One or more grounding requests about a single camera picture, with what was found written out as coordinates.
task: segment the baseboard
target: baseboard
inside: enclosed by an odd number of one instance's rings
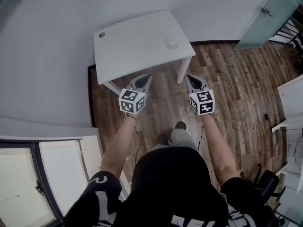
[[[283,43],[283,42],[280,42],[280,41],[274,41],[274,40],[269,40],[268,42],[273,42],[273,43],[277,43],[277,44],[284,44],[284,45],[289,45],[288,43]]]
[[[94,114],[94,104],[93,104],[93,94],[92,94],[92,84],[91,84],[91,70],[96,69],[96,65],[88,67],[88,90],[89,90],[89,114],[91,126],[96,127],[95,114]]]
[[[205,45],[205,44],[237,44],[239,40],[203,40],[203,41],[192,41],[190,44],[195,45]]]

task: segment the shoe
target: shoe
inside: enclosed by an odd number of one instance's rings
[[[184,130],[186,130],[186,124],[183,121],[179,121],[176,124],[175,129],[184,129]]]

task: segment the white wall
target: white wall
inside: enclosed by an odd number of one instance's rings
[[[0,116],[89,127],[93,33],[170,9],[190,41],[241,39],[267,0],[22,0],[0,14]]]
[[[32,123],[0,117],[0,139],[4,140],[68,140],[96,136],[101,149],[97,128],[79,128]]]

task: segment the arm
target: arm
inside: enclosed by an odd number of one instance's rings
[[[236,161],[227,142],[223,139],[214,118],[209,114],[202,115],[210,158],[216,178],[222,185],[233,177],[239,177]]]
[[[113,142],[106,150],[101,162],[100,171],[111,172],[117,179],[120,178],[133,135],[136,120],[126,117]]]

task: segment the table top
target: table top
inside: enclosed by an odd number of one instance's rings
[[[99,84],[195,55],[169,10],[101,29],[94,33],[94,47]]]

